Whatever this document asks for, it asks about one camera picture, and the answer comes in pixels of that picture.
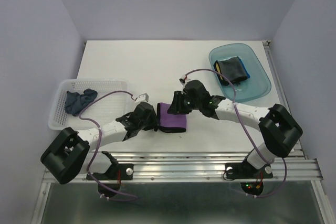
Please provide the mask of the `purple microfiber towel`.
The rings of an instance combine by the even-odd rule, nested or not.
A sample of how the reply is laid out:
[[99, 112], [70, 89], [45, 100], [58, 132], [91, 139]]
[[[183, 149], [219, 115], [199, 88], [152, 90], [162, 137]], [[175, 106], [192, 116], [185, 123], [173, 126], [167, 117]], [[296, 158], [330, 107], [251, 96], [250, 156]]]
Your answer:
[[170, 105], [158, 103], [156, 106], [159, 130], [164, 133], [184, 133], [187, 130], [186, 115], [168, 114]]

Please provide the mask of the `blue microfiber towel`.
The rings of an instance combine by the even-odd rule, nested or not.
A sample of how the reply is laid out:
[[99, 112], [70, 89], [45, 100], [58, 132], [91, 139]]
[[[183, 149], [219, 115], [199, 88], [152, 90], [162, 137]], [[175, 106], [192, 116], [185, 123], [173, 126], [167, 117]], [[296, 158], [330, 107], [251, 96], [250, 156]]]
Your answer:
[[241, 63], [242, 68], [243, 68], [244, 71], [245, 71], [245, 74], [246, 74], [247, 79], [249, 79], [249, 78], [250, 78], [250, 74], [248, 73], [248, 71], [247, 71], [247, 69], [246, 69], [246, 67], [245, 67], [245, 65], [244, 65], [244, 63], [243, 63], [243, 61], [242, 61], [242, 59], [241, 59], [240, 57], [239, 57], [239, 61], [240, 61], [240, 63]]

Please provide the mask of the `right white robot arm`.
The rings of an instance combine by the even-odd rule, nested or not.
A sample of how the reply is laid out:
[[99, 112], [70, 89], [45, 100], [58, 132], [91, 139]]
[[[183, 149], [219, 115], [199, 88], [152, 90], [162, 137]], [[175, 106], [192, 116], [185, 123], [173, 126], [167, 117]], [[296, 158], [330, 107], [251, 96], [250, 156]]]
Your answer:
[[225, 176], [228, 180], [253, 179], [259, 174], [272, 178], [266, 172], [275, 158], [286, 158], [303, 134], [301, 126], [281, 104], [270, 108], [236, 103], [220, 95], [210, 95], [198, 80], [184, 85], [182, 91], [175, 91], [167, 112], [174, 115], [200, 111], [205, 117], [239, 123], [242, 128], [258, 130], [264, 142], [254, 145], [240, 163], [228, 163]]

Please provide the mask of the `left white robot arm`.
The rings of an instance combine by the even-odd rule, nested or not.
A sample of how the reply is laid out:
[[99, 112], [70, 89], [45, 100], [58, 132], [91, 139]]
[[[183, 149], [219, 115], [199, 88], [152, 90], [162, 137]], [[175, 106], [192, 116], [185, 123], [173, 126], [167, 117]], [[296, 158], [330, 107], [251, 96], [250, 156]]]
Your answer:
[[71, 127], [63, 129], [43, 152], [40, 161], [60, 184], [66, 184], [87, 172], [89, 152], [126, 141], [140, 131], [155, 130], [158, 124], [154, 107], [140, 102], [134, 111], [103, 126], [78, 131]]

